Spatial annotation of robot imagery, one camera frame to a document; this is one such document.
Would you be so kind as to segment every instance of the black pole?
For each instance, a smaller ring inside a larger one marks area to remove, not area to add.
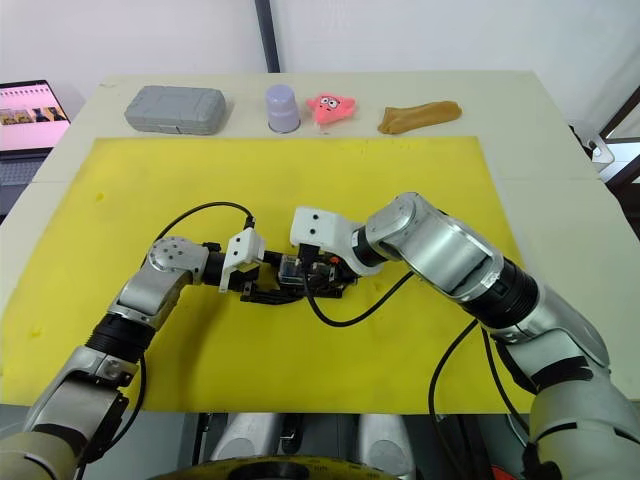
[[[273,18],[271,17],[271,3],[269,0],[255,0],[258,25],[262,36],[262,48],[264,59],[267,61],[269,73],[280,73],[280,61],[278,60],[278,48],[276,36],[273,32]]]

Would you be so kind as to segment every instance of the white table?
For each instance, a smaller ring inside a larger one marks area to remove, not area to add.
[[[611,353],[614,382],[640,399],[640,243],[549,95],[526,72],[110,77],[0,226],[0,312],[94,139],[158,135],[137,132],[124,119],[142,86],[219,88],[230,114],[218,136],[274,137],[266,124],[264,92],[276,83],[291,85],[305,112],[304,99],[323,91],[356,97],[355,117],[328,130],[342,137],[379,136],[376,126],[385,106],[457,101],[464,111],[459,120],[405,135],[480,139],[528,269],[595,324]],[[302,126],[289,135],[322,133],[305,113]]]

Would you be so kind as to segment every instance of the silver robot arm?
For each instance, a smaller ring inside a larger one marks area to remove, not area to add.
[[[596,329],[464,223],[405,193],[366,225],[301,207],[291,240],[331,251],[363,276],[402,260],[476,317],[514,380],[536,395],[524,458],[529,478],[639,478],[640,422],[611,383]]]
[[[182,288],[220,284],[221,256],[180,237],[153,244],[86,345],[29,410],[23,432],[0,442],[0,479],[68,480],[79,464],[104,454],[128,404],[118,389],[131,383]]]

